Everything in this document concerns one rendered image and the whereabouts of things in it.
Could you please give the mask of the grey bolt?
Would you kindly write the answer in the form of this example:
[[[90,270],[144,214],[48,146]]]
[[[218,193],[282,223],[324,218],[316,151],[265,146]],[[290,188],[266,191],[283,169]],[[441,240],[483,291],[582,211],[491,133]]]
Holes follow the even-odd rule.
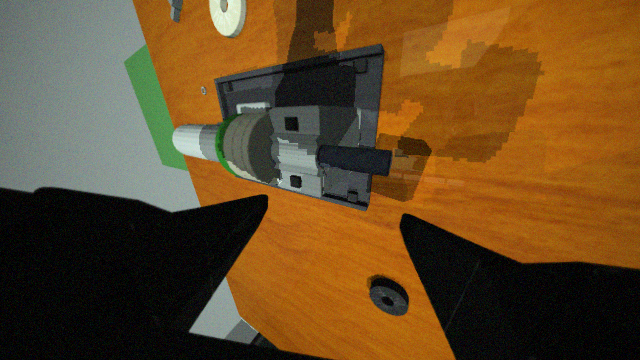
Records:
[[[182,10],[183,0],[168,0],[171,5],[170,17],[173,21],[179,22],[180,12]]]

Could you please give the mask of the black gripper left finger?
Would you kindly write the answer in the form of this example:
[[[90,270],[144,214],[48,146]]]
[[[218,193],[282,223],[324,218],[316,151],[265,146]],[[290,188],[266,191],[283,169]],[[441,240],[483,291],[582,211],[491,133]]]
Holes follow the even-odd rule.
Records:
[[[55,187],[34,192],[61,200],[67,221],[52,238],[126,251],[149,323],[183,332],[268,209],[265,194],[171,213],[135,199]]]

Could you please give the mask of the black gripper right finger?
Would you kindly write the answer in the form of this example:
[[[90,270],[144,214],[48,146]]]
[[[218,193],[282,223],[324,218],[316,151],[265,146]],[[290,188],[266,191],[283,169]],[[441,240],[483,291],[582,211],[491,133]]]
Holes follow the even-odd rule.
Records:
[[[400,230],[456,360],[544,360],[587,305],[640,307],[640,269],[521,263],[406,213]]]

